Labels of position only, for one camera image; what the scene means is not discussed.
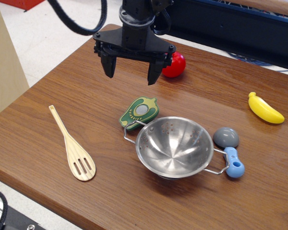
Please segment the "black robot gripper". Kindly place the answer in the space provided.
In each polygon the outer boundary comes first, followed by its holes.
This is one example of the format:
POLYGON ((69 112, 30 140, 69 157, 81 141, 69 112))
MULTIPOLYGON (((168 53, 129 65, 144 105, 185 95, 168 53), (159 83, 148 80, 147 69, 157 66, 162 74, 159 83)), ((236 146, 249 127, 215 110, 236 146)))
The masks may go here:
POLYGON ((130 14, 120 14, 122 27, 97 32, 94 52, 101 58, 106 76, 113 78, 117 58, 126 58, 149 63, 147 81, 153 85, 162 69, 172 63, 176 47, 157 37, 152 28, 156 19, 153 14, 139 19, 130 14))

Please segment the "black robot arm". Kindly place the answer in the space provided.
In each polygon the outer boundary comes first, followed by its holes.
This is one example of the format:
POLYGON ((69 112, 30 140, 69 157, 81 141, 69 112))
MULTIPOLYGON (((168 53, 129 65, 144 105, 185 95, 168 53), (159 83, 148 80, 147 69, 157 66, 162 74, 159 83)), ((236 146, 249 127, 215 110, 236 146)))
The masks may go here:
POLYGON ((167 16, 171 0, 124 0, 119 17, 122 27, 97 32, 94 52, 101 58, 105 74, 112 78, 117 58, 149 63, 148 85, 153 85, 162 70, 172 63, 176 47, 157 37, 152 28, 156 16, 167 16))

